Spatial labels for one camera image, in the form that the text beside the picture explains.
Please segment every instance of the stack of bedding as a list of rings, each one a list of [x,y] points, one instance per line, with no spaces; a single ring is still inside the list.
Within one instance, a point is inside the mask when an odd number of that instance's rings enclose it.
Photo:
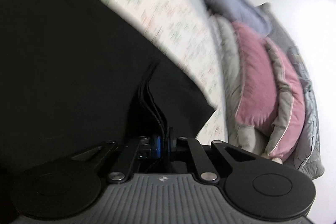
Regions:
[[[321,176],[319,123],[309,74],[270,12],[247,0],[204,0],[220,53],[229,143]]]

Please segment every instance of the folded blanket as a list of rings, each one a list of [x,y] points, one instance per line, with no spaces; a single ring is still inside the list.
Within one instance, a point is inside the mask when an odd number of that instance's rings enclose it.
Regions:
[[[242,22],[264,37],[272,30],[268,17],[247,0],[204,0],[204,2],[208,8],[230,22]]]

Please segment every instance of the silver screw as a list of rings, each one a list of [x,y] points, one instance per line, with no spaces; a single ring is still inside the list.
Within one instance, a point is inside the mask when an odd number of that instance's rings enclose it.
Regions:
[[[114,181],[120,181],[125,178],[125,175],[121,172],[111,172],[109,173],[109,179]]]
[[[206,180],[206,181],[213,181],[217,179],[217,175],[212,172],[204,172],[201,174],[201,179]]]

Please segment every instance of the white sheet with floral pattern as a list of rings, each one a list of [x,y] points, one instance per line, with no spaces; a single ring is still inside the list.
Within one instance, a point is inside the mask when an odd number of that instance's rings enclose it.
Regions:
[[[143,33],[199,86],[215,113],[199,132],[202,144],[224,140],[223,88],[209,27],[188,0],[101,0]]]

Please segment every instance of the black fabric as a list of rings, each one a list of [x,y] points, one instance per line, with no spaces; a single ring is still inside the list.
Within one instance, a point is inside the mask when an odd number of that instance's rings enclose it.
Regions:
[[[160,73],[147,90],[176,132],[195,137],[213,113],[177,66],[98,0],[0,0],[0,37],[2,173],[136,135],[125,135],[130,103],[151,64]]]

